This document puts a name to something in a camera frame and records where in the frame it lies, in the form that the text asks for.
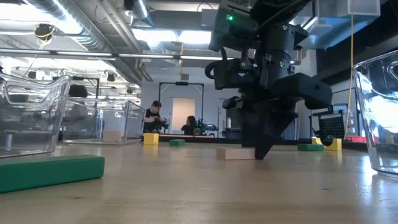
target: man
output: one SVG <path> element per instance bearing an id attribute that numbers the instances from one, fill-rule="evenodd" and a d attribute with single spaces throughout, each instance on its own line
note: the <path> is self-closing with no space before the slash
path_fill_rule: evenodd
<path id="1" fill-rule="evenodd" d="M 160 114 L 159 114 L 161 107 L 162 107 L 162 104 L 159 101 L 155 100 L 152 103 L 152 106 L 150 106 L 150 108 L 147 109 L 147 111 L 145 113 L 145 118 L 144 118 L 144 132 L 145 133 L 154 132 L 156 123 L 165 121 L 163 118 L 160 117 Z"/>

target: woman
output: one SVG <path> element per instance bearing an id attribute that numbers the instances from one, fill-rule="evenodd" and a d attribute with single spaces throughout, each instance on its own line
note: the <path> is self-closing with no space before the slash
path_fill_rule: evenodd
<path id="1" fill-rule="evenodd" d="M 186 125 L 182 126 L 181 131 L 184 131 L 184 134 L 190 134 L 193 135 L 193 130 L 197 126 L 197 120 L 195 119 L 194 116 L 189 116 L 187 117 L 187 123 Z"/>

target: green foam block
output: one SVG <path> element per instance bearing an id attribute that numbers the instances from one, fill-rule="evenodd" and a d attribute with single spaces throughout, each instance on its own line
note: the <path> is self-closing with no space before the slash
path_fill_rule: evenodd
<path id="1" fill-rule="evenodd" d="M 170 140 L 169 145 L 170 146 L 184 146 L 185 140 L 183 140 L 183 139 Z"/>
<path id="2" fill-rule="evenodd" d="M 298 144 L 297 149 L 299 151 L 323 151 L 325 147 L 316 144 Z"/>
<path id="3" fill-rule="evenodd" d="M 100 178 L 104 165 L 92 155 L 0 160 L 0 193 Z"/>

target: doorway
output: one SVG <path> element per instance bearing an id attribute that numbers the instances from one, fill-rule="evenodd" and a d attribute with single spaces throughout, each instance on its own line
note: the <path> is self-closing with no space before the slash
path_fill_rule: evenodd
<path id="1" fill-rule="evenodd" d="M 173 98 L 172 130 L 181 130 L 188 116 L 195 115 L 194 98 Z"/>

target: clear plastic bin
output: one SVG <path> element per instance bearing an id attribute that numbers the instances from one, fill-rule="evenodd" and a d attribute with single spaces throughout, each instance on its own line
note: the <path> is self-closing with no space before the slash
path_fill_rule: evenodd
<path id="1" fill-rule="evenodd" d="M 122 145 L 140 141 L 144 113 L 128 100 L 69 98 L 62 138 L 67 144 Z"/>
<path id="2" fill-rule="evenodd" d="M 55 150 L 71 80 L 43 84 L 0 73 L 0 157 Z"/>
<path id="3" fill-rule="evenodd" d="M 374 170 L 398 174 L 398 51 L 355 65 L 359 106 Z"/>

